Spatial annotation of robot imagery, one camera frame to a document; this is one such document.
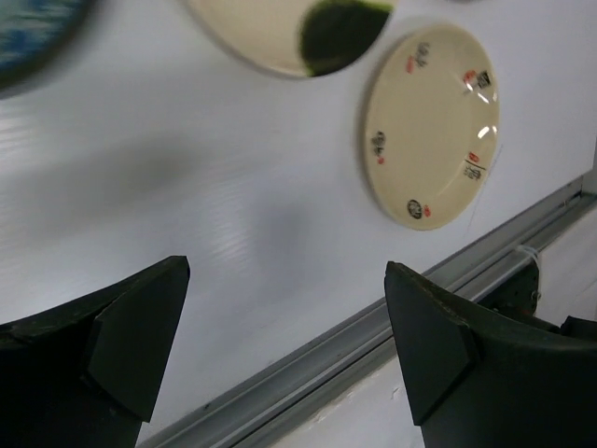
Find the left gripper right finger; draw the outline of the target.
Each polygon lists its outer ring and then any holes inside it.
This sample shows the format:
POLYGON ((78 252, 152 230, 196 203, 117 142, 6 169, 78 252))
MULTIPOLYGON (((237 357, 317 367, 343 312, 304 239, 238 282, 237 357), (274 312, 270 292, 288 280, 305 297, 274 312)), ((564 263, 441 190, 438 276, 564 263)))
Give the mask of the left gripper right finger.
POLYGON ((596 325, 501 314, 391 262, 385 299, 428 447, 592 447, 596 325))

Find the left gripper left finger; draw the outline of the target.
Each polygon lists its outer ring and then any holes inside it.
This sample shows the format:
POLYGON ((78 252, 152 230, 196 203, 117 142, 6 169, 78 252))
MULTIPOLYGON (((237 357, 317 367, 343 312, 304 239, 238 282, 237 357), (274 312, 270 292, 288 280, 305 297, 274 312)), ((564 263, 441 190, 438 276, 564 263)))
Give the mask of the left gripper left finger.
POLYGON ((133 447, 187 295, 186 257, 1 327, 4 447, 133 447))

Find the cream plate with small motifs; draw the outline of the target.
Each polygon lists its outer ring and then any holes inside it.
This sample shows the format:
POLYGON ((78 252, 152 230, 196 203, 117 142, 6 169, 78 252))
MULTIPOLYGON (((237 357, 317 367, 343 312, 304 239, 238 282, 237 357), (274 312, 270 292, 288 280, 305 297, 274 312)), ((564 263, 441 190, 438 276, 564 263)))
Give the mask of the cream plate with small motifs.
POLYGON ((472 34, 439 23, 405 37, 363 109, 364 172, 378 205, 416 231, 455 220, 488 177, 499 119, 493 65, 472 34))

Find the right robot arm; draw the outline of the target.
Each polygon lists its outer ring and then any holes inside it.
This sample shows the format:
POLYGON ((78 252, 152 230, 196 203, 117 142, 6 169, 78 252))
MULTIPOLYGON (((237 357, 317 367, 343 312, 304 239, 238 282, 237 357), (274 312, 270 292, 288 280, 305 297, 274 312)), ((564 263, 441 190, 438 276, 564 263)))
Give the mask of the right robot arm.
POLYGON ((566 268, 549 273, 534 260, 509 276, 478 305, 534 329, 596 340, 596 280, 566 268))

